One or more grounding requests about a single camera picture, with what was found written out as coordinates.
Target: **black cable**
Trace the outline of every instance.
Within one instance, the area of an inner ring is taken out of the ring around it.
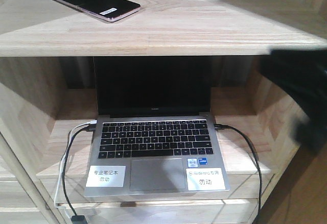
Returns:
[[[81,131],[87,131],[88,130],[88,126],[81,128],[79,131],[77,131],[73,136],[71,141],[69,142],[69,145],[67,147],[66,150],[66,157],[65,157],[65,162],[63,165],[63,170],[62,170],[62,188],[63,188],[63,193],[65,195],[65,198],[67,200],[67,203],[69,205],[69,207],[71,208],[71,210],[73,211],[74,215],[77,215],[75,209],[72,207],[71,202],[69,201],[69,198],[67,196],[67,192],[66,192],[66,185],[65,185],[65,172],[66,172],[66,166],[67,166],[67,160],[68,160],[68,155],[69,155],[69,150],[71,149],[73,140],[75,139],[75,137],[77,136],[78,133],[80,133]]]
[[[256,215],[256,223],[259,223],[259,216],[260,216],[260,210],[261,210],[261,198],[262,198],[262,174],[261,174],[261,170],[260,170],[260,166],[259,166],[258,155],[255,151],[255,147],[254,147],[253,143],[251,142],[251,140],[243,132],[239,131],[238,129],[236,129],[232,126],[215,124],[215,129],[216,130],[231,129],[231,130],[236,131],[241,136],[243,136],[243,138],[246,140],[249,148],[251,149],[251,152],[252,152],[254,160],[255,160],[256,168],[258,169],[259,181],[260,181],[259,198],[258,198],[258,213]]]

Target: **wooden cabinet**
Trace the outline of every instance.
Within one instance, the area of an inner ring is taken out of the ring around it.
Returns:
[[[0,0],[1,218],[69,223],[52,204],[58,162],[68,131],[97,112],[94,90],[66,88],[61,56],[251,55],[245,87],[212,89],[212,113],[254,143],[263,202],[294,156],[292,122],[302,111],[258,74],[256,61],[273,47],[326,47],[325,0],[132,1],[142,5],[138,13],[106,23],[51,0]],[[91,134],[81,133],[69,197],[89,223],[251,223],[259,180],[250,151],[233,131],[217,137],[230,191],[85,198]],[[58,199],[65,205],[61,191]]]

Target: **laptop screen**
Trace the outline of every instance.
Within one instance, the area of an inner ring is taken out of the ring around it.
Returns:
[[[209,57],[94,57],[98,110],[112,117],[210,110]]]

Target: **white cable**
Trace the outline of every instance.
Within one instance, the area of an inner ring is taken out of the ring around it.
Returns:
[[[68,144],[71,142],[72,140],[72,134],[73,134],[73,131],[79,127],[82,127],[82,126],[87,126],[87,125],[90,125],[90,124],[95,124],[97,123],[96,120],[92,120],[90,122],[86,122],[86,123],[82,123],[78,126],[75,126],[74,128],[72,128],[69,133],[68,133]],[[57,186],[56,186],[56,192],[55,192],[55,197],[53,199],[53,205],[55,206],[56,209],[63,209],[66,216],[70,219],[70,215],[68,214],[67,212],[67,208],[65,206],[61,206],[61,205],[58,205],[57,204],[57,196],[58,196],[58,191],[59,191],[59,187],[60,187],[60,183],[61,183],[61,179],[62,179],[62,171],[63,171],[63,165],[64,165],[64,162],[65,162],[65,158],[66,158],[66,153],[67,153],[67,148],[68,146],[66,147],[66,150],[65,152],[63,153],[63,156],[60,160],[60,164],[59,164],[59,176],[58,176],[58,181],[57,181]]]

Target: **smartphone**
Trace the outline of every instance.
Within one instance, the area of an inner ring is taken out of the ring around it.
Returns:
[[[128,0],[54,0],[105,21],[114,22],[137,12],[141,6]]]

